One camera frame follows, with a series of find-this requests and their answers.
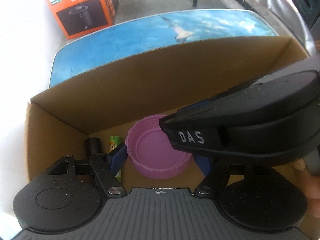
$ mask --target silver bolt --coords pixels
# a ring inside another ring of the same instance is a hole
[[[201,187],[197,188],[197,192],[200,194],[207,195],[207,194],[212,193],[212,188],[207,187],[207,186],[201,186]]]
[[[121,188],[121,187],[111,187],[108,192],[111,194],[111,195],[119,195],[121,194],[122,192],[124,192],[124,189]]]

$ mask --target gray ribbed plate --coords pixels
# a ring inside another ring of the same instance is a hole
[[[134,188],[108,200],[87,225],[60,235],[23,230],[16,240],[308,240],[297,228],[278,234],[246,231],[226,220],[213,201],[193,197],[186,188]]]

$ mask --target cardboard box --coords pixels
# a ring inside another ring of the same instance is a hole
[[[46,0],[68,39],[111,26],[118,0]]]
[[[100,137],[107,151],[109,136],[126,138],[145,116],[174,113],[307,56],[290,37],[237,37],[156,49],[75,76],[33,97],[28,105],[28,177],[33,179],[65,154],[85,158],[88,137]],[[290,164],[276,169],[295,183]],[[193,190],[203,177],[194,161],[182,174],[166,180],[142,176],[129,159],[122,169],[128,191],[132,187]],[[307,216],[303,223],[302,230],[316,239],[319,221]]]

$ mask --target fingernail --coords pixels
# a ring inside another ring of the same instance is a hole
[[[304,159],[299,159],[292,163],[292,165],[298,170],[303,171],[306,167],[306,163],[304,162]]]

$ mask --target bird picture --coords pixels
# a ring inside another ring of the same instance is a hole
[[[179,25],[174,23],[172,20],[166,18],[166,17],[161,17],[166,23],[168,23],[169,27],[172,28],[177,36],[175,36],[175,39],[177,43],[184,43],[188,37],[193,35],[193,32],[186,31],[182,29]]]

